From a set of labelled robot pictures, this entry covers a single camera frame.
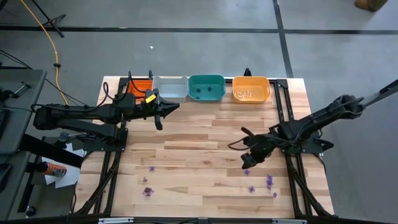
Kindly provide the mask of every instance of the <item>wooden table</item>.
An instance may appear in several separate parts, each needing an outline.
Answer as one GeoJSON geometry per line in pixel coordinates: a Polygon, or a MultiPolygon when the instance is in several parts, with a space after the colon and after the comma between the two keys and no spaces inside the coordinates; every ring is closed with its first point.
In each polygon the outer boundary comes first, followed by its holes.
{"type": "MultiPolygon", "coordinates": [[[[119,78],[104,77],[104,82],[109,83],[110,95],[117,92],[119,78]]],[[[304,80],[288,79],[288,84],[295,119],[310,114],[304,80]]],[[[274,92],[271,90],[272,95],[264,104],[245,105],[233,102],[231,90],[227,85],[221,103],[188,100],[181,104],[162,120],[162,131],[156,130],[153,118],[127,124],[129,136],[119,166],[112,216],[294,217],[287,168],[281,152],[276,149],[246,175],[241,169],[243,152],[227,147],[227,143],[245,136],[241,126],[255,134],[267,133],[269,126],[279,122],[274,92]],[[155,166],[154,172],[150,172],[150,166],[155,166]],[[272,190],[267,189],[267,175],[274,176],[272,190]],[[250,186],[255,187],[253,194],[248,190],[250,186]],[[151,197],[142,194],[145,187],[153,188],[151,197]]],[[[101,91],[98,102],[103,97],[101,91]]],[[[76,187],[76,210],[97,187],[103,157],[103,152],[94,152],[84,162],[76,187]]],[[[314,155],[303,154],[302,157],[309,189],[323,207],[333,213],[322,164],[314,155]]],[[[301,190],[298,196],[304,212],[301,190]]]]}

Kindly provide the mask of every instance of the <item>black equipment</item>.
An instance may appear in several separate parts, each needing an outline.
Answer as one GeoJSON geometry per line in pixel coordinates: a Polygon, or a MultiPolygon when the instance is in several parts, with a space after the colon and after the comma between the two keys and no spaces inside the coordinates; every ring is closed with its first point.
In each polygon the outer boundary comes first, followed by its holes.
{"type": "Polygon", "coordinates": [[[22,90],[25,90],[26,88],[31,88],[30,85],[26,84],[25,82],[21,82],[21,83],[22,83],[22,86],[15,92],[13,92],[11,90],[4,90],[4,91],[0,90],[0,103],[4,103],[9,98],[16,99],[19,97],[19,95],[18,95],[19,92],[21,92],[22,90]]]}
{"type": "MultiPolygon", "coordinates": [[[[250,153],[241,156],[243,160],[242,169],[254,167],[256,164],[264,162],[273,150],[278,147],[284,153],[297,154],[302,152],[302,145],[308,141],[310,136],[325,127],[326,125],[338,119],[355,119],[361,116],[365,106],[360,104],[363,98],[356,99],[354,96],[343,95],[337,98],[326,108],[310,114],[300,120],[284,121],[269,128],[267,134],[253,134],[246,128],[242,131],[248,134],[242,139],[245,149],[236,149],[231,145],[229,147],[235,150],[250,149],[250,153]]],[[[333,143],[314,139],[317,144],[321,144],[323,151],[333,147],[333,143]]]]}
{"type": "Polygon", "coordinates": [[[160,117],[165,118],[180,104],[163,100],[158,89],[146,90],[145,99],[136,104],[132,93],[119,93],[111,104],[100,106],[42,105],[37,109],[33,125],[39,130],[56,128],[70,129],[88,133],[84,138],[85,148],[91,151],[124,151],[127,139],[125,125],[119,123],[132,119],[155,118],[155,126],[162,130],[160,117]],[[97,119],[104,124],[95,124],[81,119],[97,119]]]}
{"type": "Polygon", "coordinates": [[[0,193],[6,188],[7,179],[11,170],[10,164],[0,164],[0,193]]]}
{"type": "Polygon", "coordinates": [[[4,129],[6,128],[9,113],[10,113],[9,110],[0,109],[0,138],[2,136],[4,129]]]}

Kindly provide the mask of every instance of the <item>gray floor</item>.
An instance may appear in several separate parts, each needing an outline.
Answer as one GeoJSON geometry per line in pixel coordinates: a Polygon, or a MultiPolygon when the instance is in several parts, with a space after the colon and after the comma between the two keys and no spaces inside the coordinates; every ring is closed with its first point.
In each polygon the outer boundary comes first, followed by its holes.
{"type": "MultiPolygon", "coordinates": [[[[63,26],[277,28],[272,0],[38,2],[53,16],[66,13],[67,17],[61,22],[63,26]]],[[[390,0],[376,13],[357,9],[352,0],[280,0],[279,4],[286,29],[398,29],[398,1],[390,0]]],[[[35,26],[19,1],[11,1],[6,9],[14,15],[1,11],[1,24],[35,26]]],[[[146,75],[151,69],[155,75],[236,76],[242,75],[249,67],[254,75],[286,77],[278,34],[66,32],[64,39],[56,33],[52,33],[52,37],[62,64],[62,89],[88,104],[96,102],[103,76],[126,75],[129,70],[135,75],[146,75]]],[[[397,37],[287,35],[294,77],[305,79],[312,110],[326,106],[344,93],[368,96],[397,79],[397,37]]],[[[19,57],[31,67],[47,70],[49,80],[54,81],[54,54],[42,32],[0,31],[0,49],[19,57]]],[[[5,65],[13,65],[0,59],[5,65]]],[[[63,103],[58,93],[48,85],[44,86],[39,102],[63,103]]],[[[28,133],[41,137],[55,136],[59,131],[42,132],[30,126],[28,133]]],[[[372,185],[375,194],[384,191],[391,194],[391,198],[371,200],[362,192],[369,192],[370,186],[364,182],[371,181],[372,177],[355,169],[349,154],[339,147],[347,141],[341,136],[339,127],[331,125],[325,128],[324,133],[325,139],[339,143],[325,153],[336,214],[345,218],[398,223],[394,187],[397,180],[393,178],[398,152],[391,151],[395,156],[386,154],[382,157],[390,170],[390,184],[372,185]]],[[[352,147],[350,150],[361,153],[360,148],[352,147]]],[[[361,159],[363,164],[367,164],[373,157],[362,155],[361,159]]],[[[375,166],[373,172],[385,172],[386,166],[375,166]]],[[[52,188],[38,187],[35,190],[36,199],[32,199],[32,204],[39,208],[38,215],[49,215],[48,207],[53,208],[53,214],[68,211],[73,191],[52,188]],[[57,194],[63,198],[54,202],[51,198],[57,194]]]]}

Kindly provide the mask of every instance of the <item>black tripod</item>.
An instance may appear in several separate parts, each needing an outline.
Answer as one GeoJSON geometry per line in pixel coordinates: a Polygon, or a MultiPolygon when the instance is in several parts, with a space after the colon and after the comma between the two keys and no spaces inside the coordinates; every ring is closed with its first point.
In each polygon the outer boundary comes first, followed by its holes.
{"type": "Polygon", "coordinates": [[[35,6],[40,10],[40,12],[45,16],[45,18],[47,19],[47,22],[43,23],[43,26],[47,26],[47,25],[51,25],[57,32],[58,34],[64,38],[64,34],[60,31],[60,29],[58,29],[57,27],[57,22],[60,21],[61,19],[63,19],[65,16],[67,16],[66,14],[62,14],[61,16],[57,16],[53,19],[50,19],[48,17],[48,15],[46,15],[46,13],[43,11],[43,9],[37,4],[37,2],[35,0],[32,0],[33,4],[35,4],[35,6]]]}

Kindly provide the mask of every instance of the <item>yellow label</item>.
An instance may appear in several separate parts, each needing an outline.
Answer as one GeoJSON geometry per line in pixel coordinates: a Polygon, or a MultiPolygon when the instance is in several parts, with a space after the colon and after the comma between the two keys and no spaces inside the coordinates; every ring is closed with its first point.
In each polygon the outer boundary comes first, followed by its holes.
{"type": "Polygon", "coordinates": [[[149,102],[151,102],[154,99],[156,99],[156,96],[154,94],[152,94],[152,96],[150,96],[150,97],[145,99],[145,102],[149,103],[149,102]]]}

